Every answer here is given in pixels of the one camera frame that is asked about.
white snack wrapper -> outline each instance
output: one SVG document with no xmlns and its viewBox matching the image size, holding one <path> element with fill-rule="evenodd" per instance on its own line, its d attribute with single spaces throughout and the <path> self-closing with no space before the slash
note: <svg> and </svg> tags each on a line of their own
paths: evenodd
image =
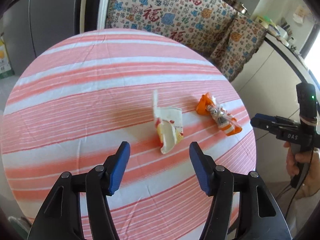
<svg viewBox="0 0 320 240">
<path fill-rule="evenodd" d="M 153 117 L 162 144 L 161 153 L 166 154 L 183 139 L 182 109 L 158 107 L 158 93 L 153 91 Z"/>
</svg>

pink striped tablecloth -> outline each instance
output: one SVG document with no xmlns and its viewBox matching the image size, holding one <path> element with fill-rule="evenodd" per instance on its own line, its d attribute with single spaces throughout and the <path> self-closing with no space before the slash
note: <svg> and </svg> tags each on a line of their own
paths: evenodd
<svg viewBox="0 0 320 240">
<path fill-rule="evenodd" d="M 155 89 L 158 106 L 183 110 L 184 139 L 166 155 L 153 123 Z M 238 119 L 241 133 L 226 137 L 211 117 L 196 114 L 208 91 Z M 40 55 L 11 92 L 1 135 L 5 174 L 31 221 L 63 171 L 87 172 L 128 141 L 120 189 L 108 197 L 120 239 L 199 238 L 212 199 L 191 165 L 192 141 L 233 172 L 255 169 L 249 116 L 225 77 L 191 49 L 137 30 L 83 33 Z M 231 223 L 237 213 L 235 194 Z M 92 239 L 85 195 L 81 214 Z"/>
</svg>

metal pot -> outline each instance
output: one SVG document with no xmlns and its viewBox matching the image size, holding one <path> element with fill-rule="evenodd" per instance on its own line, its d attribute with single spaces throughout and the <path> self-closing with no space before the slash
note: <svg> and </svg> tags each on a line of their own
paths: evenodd
<svg viewBox="0 0 320 240">
<path fill-rule="evenodd" d="M 247 8 L 244 7 L 243 3 L 235 2 L 232 4 L 232 7 L 242 14 L 246 14 L 248 12 Z"/>
</svg>

blue gripper pad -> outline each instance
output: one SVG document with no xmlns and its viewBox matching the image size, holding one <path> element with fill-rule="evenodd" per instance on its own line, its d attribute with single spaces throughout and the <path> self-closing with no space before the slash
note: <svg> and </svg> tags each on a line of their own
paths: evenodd
<svg viewBox="0 0 320 240">
<path fill-rule="evenodd" d="M 127 167 L 127 163 L 130 157 L 130 144 L 128 142 L 122 142 L 118 148 L 116 154 L 114 155 L 113 168 L 109 174 L 110 184 L 109 192 L 113 195 L 120 187 L 120 183 Z"/>
<path fill-rule="evenodd" d="M 192 142 L 189 146 L 189 155 L 191 163 L 196 172 L 200 188 L 207 194 L 210 194 L 210 181 L 213 173 L 212 167 L 209 165 L 207 158 L 204 156 L 197 142 Z"/>
<path fill-rule="evenodd" d="M 254 117 L 255 118 L 259 118 L 259 119 L 263 119 L 263 120 L 266 120 L 266 121 L 270 121 L 270 122 L 275 122 L 275 123 L 278 122 L 277 119 L 274 116 L 270 116 L 270 115 L 256 114 Z"/>
</svg>

metal pivot screw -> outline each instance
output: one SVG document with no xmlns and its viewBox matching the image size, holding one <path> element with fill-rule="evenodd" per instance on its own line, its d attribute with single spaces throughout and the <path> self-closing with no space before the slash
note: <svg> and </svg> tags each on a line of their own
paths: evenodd
<svg viewBox="0 0 320 240">
<path fill-rule="evenodd" d="M 103 171 L 104 170 L 104 167 L 103 165 L 98 165 L 96 168 L 95 168 L 96 171 Z"/>
<path fill-rule="evenodd" d="M 65 171 L 65 172 L 63 172 L 63 173 L 61 174 L 61 177 L 64 178 L 64 179 L 66 179 L 66 178 L 69 177 L 69 176 L 70 176 L 70 172 L 69 172 L 69 171 Z"/>
<path fill-rule="evenodd" d="M 255 172 L 255 171 L 251 171 L 250 172 L 250 176 L 254 177 L 254 178 L 257 178 L 257 177 L 259 177 L 259 174 L 257 172 Z"/>
<path fill-rule="evenodd" d="M 217 171 L 224 171 L 224 167 L 222 165 L 217 165 L 216 170 Z"/>
</svg>

